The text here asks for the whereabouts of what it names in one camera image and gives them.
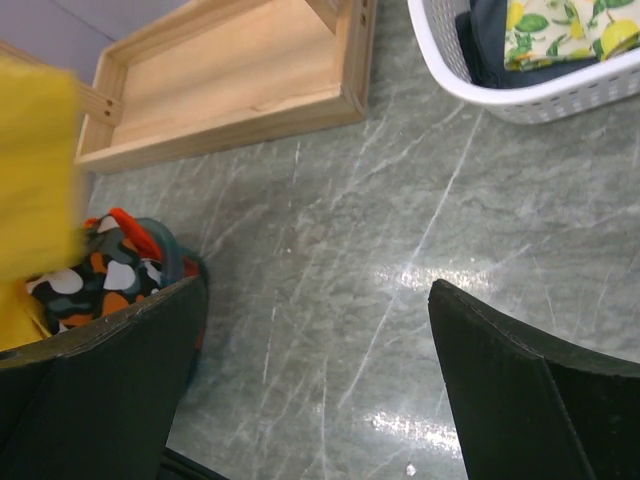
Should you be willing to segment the yellow shorts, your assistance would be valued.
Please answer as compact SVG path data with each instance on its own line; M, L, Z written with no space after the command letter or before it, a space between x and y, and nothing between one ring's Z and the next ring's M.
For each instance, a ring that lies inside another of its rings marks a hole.
M1 348L48 337L27 290L81 255L74 149L75 78L1 60Z

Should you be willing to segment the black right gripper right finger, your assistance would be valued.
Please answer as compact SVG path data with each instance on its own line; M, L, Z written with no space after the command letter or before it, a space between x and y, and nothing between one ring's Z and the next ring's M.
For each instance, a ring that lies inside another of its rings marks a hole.
M638 478L638 364L562 340L442 279L428 309L469 478Z

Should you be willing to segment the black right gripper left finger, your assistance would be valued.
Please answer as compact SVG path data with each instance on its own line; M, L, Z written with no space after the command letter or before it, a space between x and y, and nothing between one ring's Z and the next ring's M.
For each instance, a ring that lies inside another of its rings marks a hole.
M4 479L153 479L206 326L191 277L1 354Z

